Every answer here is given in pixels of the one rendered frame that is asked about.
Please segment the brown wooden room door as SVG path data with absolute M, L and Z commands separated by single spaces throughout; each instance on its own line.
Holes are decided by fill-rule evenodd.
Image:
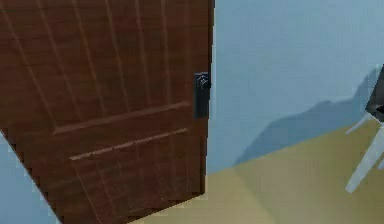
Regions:
M 59 224 L 205 191 L 215 0 L 0 0 L 0 133 Z

